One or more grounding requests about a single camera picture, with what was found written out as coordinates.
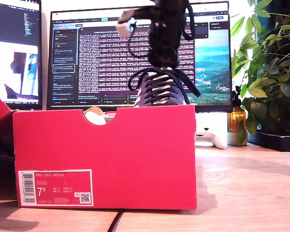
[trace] monitor bezel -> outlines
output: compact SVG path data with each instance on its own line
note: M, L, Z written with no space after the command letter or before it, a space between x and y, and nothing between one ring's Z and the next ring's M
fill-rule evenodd
M211 2L191 2L191 5L196 5L196 4L211 4L211 3L227 3L228 5L228 17L229 17L229 59L230 59L230 75L232 73L232 66L231 66L231 27L230 27L230 13L229 13L229 1L211 1ZM50 32L49 32L49 55L48 55L48 84L47 84L47 102L46 102L46 109L47 110L64 110L64 109L82 109L86 110L92 105L84 105L80 107L76 106L56 106L52 107L53 105L51 104L52 102L52 85L50 83L52 82L52 72L49 67L51 66L51 59L52 59L52 38L53 38L53 14L55 13L65 13L65 12L82 12L82 11L100 11L100 10L112 10L112 9L133 9L133 8L140 8L144 6L129 6L129 7L113 7L113 8L97 8L97 9L82 9L82 10L66 10L66 11L51 11L50 13ZM230 105L194 105L195 106L195 112L196 113L201 113L201 112L232 112L233 110L233 105L232 105L232 78L230 77ZM99 108L101 108L103 111L116 111L117 108L122 108L122 107L131 107L127 105L122 105L122 106L99 106L99 105L94 105Z
M41 0L35 0L39 4L39 44L38 44L38 103L6 103L12 110L42 110L42 4Z

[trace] shoelace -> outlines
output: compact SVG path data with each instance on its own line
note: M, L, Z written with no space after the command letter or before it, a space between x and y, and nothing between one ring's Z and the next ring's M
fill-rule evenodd
M155 72L156 74L146 76L146 74L149 72ZM140 74L141 74L141 76L139 78L137 87L133 88L131 86L131 82L135 77L137 77ZM192 81L189 79L189 77L183 71L178 70L178 69L162 70L161 68L158 68L158 67L150 67L150 68L142 69L142 70L136 72L130 78L130 80L128 82L129 89L131 91L137 90L141 86L141 83L142 83L145 76L146 76L145 88L147 88L147 90L145 92L146 93L145 104L147 104L149 102L153 104L154 102L157 102L157 101L165 99L165 98L170 98L170 97L177 99L177 97L176 97L177 93L174 91L174 89L172 89L172 86L180 89L180 91L182 92L182 94L184 96L186 103L189 104L188 97L185 93L185 90L182 86L181 81L188 87L188 89L195 96L199 97L201 95L199 90L196 88L196 86L192 83Z

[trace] monitor screen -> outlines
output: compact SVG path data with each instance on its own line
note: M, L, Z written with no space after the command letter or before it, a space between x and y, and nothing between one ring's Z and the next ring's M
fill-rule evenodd
M229 4L192 3L196 39L181 38L180 66L202 95L184 87L197 112L231 111ZM128 80L150 67L147 58L134 58L128 39L116 31L118 17L128 8L51 13L48 109L102 109L133 106L137 91ZM190 29L187 11L187 31ZM146 55L150 20L137 20L131 49Z
M41 4L0 0L0 99L12 109L41 109Z

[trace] desk surface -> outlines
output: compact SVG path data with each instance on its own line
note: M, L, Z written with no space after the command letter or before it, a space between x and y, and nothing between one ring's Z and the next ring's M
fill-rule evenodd
M256 145L197 148L196 163L198 210L128 210L116 231L290 232L290 152ZM0 231L106 232L117 214L18 208L13 175L3 176Z

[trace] shoe box label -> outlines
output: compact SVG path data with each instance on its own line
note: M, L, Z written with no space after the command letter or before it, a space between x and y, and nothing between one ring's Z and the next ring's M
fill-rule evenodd
M93 206L92 170L18 171L21 206Z

